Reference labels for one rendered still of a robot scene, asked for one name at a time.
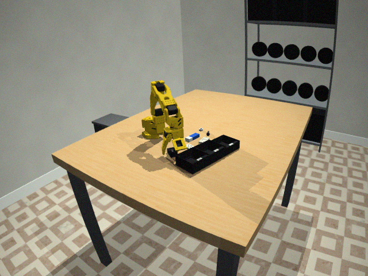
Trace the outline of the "black 9v battery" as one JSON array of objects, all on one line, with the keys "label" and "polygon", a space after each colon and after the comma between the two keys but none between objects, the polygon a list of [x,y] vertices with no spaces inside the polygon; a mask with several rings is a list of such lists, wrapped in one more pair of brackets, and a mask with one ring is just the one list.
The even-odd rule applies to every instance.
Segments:
[{"label": "black 9v battery", "polygon": [[175,157],[175,155],[178,154],[178,152],[175,151],[174,147],[167,148],[167,153],[171,158]]}]

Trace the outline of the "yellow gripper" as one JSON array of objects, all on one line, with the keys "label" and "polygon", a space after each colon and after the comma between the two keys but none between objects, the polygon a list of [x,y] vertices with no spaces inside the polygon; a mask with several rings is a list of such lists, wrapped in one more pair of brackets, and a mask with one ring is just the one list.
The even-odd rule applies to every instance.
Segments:
[{"label": "yellow gripper", "polygon": [[183,128],[170,128],[170,126],[164,128],[163,131],[163,144],[162,144],[162,154],[165,155],[165,150],[168,142],[172,140],[175,151],[187,149],[184,141],[184,131]]}]

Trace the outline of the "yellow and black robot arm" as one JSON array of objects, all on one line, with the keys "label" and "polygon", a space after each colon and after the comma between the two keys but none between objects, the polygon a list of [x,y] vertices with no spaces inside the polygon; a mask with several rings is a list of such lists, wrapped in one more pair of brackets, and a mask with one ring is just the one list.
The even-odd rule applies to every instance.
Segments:
[{"label": "yellow and black robot arm", "polygon": [[[151,87],[150,109],[152,117],[143,119],[145,131],[142,132],[142,136],[145,136],[146,139],[159,139],[159,135],[163,134],[165,123],[170,128],[182,128],[183,116],[171,95],[170,88],[164,84],[163,80],[151,82]],[[164,91],[166,94],[164,94]],[[157,102],[159,102],[161,108],[155,109]],[[174,114],[176,116],[169,117]]]}]

